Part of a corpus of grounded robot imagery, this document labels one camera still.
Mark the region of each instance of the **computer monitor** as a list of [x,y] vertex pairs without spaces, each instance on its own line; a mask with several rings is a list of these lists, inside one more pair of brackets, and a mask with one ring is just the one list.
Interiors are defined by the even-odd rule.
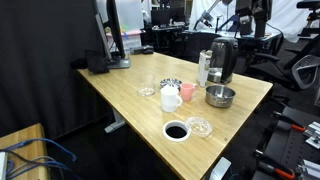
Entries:
[[151,10],[151,21],[153,26],[167,27],[170,24],[170,10]]
[[109,69],[129,68],[130,63],[131,63],[130,59],[122,58],[121,55],[114,55],[114,53],[112,55],[112,53],[110,52],[106,32],[103,28],[103,23],[102,23],[100,13],[96,14],[95,18],[96,18],[98,29],[99,29],[101,39],[103,42],[103,47],[104,47],[105,56],[106,56],[105,61],[107,62],[108,68]]
[[184,7],[170,8],[170,18],[174,22],[185,22]]
[[107,0],[106,9],[108,15],[108,26],[111,29],[111,34],[114,43],[119,51],[120,58],[125,58],[125,52],[120,31],[120,23],[117,13],[116,0]]

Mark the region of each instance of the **black case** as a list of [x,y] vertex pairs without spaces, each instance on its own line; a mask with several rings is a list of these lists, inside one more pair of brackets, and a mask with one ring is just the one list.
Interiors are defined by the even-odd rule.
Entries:
[[93,73],[107,73],[109,68],[103,54],[95,50],[85,50],[85,56],[88,63],[89,71]]

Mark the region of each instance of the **small glass dish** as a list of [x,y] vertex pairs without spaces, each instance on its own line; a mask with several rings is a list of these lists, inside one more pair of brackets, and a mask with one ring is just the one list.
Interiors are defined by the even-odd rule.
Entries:
[[212,132],[209,122],[201,117],[188,117],[186,126],[191,130],[191,133],[199,137],[207,137]]
[[165,87],[165,86],[171,86],[171,87],[176,87],[180,90],[180,84],[182,82],[178,79],[173,79],[173,78],[168,78],[168,79],[164,79],[160,82],[160,86],[161,88]]

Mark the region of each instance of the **clear glass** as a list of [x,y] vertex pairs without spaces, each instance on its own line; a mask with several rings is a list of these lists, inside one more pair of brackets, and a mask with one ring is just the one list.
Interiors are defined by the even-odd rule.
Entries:
[[203,138],[209,136],[212,132],[209,122],[201,117],[187,118],[186,125],[191,130],[192,134]]
[[140,79],[140,96],[152,96],[155,93],[155,78],[153,74],[144,75]]

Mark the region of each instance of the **cardboard box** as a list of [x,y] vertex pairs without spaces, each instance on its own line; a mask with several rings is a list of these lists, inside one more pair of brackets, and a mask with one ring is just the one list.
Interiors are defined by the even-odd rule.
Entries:
[[203,50],[200,52],[199,63],[198,63],[198,77],[197,77],[197,81],[200,87],[206,86],[211,56],[212,56],[212,51],[210,50],[208,51]]

